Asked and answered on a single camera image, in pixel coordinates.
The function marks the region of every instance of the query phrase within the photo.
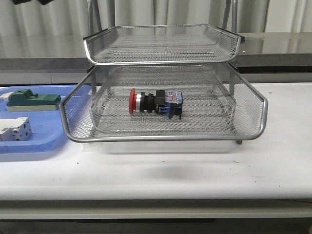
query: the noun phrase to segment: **white electrical component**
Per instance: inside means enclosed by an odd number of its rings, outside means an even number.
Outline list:
[[[9,97],[11,96],[12,93],[14,93],[14,92],[2,94],[2,95],[0,95],[0,99],[3,99],[4,101],[8,101]]]
[[[27,117],[0,118],[0,141],[27,140],[30,135]]]

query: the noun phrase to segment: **stacked letter tray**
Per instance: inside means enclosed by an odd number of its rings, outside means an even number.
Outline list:
[[[225,62],[240,36],[209,25],[119,26],[85,38],[95,66],[61,102],[77,142],[250,140],[262,134],[267,100]],[[129,94],[174,90],[181,116],[129,113]]]

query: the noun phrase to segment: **blue plastic tray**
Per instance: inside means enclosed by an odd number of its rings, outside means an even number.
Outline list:
[[[31,89],[39,94],[59,94],[63,99],[74,87],[75,85],[12,86],[0,89],[0,95],[18,89]],[[29,117],[32,134],[26,141],[0,141],[0,153],[42,152],[66,141],[59,110],[9,112],[6,103],[0,99],[0,118]]]

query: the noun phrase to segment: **terminal block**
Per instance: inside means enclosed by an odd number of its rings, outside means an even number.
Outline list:
[[[130,91],[129,113],[147,112],[165,114],[169,119],[179,116],[181,119],[183,95],[181,91],[156,90],[156,95],[141,92],[136,93],[133,88]]]
[[[60,95],[33,94],[30,89],[19,89],[9,96],[6,105],[8,111],[54,111],[60,99]]]
[[[0,118],[0,141],[27,140],[31,135],[29,118]]]

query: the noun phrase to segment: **white table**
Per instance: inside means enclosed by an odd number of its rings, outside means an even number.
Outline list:
[[[256,140],[68,140],[46,153],[0,154],[0,198],[312,198],[312,83],[255,87],[269,101],[267,127]]]

